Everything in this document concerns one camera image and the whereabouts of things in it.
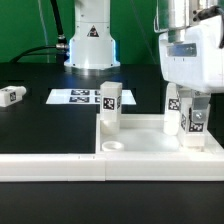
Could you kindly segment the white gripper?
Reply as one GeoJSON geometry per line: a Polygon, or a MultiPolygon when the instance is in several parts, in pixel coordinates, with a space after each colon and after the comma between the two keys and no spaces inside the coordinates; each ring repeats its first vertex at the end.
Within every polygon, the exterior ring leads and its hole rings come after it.
{"type": "Polygon", "coordinates": [[[210,93],[224,92],[224,47],[219,47],[223,30],[222,17],[215,16],[188,28],[183,43],[169,43],[167,33],[159,36],[163,78],[178,84],[180,99],[192,97],[191,120],[195,124],[207,120],[210,93]]]}

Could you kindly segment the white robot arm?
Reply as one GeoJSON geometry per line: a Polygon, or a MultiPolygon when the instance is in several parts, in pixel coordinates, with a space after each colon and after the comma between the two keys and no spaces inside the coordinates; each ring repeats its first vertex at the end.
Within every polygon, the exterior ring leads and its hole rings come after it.
{"type": "MultiPolygon", "coordinates": [[[[76,0],[75,34],[65,66],[86,72],[116,67],[110,0],[76,0]]],[[[202,123],[208,101],[196,94],[224,92],[224,0],[157,0],[163,78],[192,91],[191,118],[202,123]]]]}

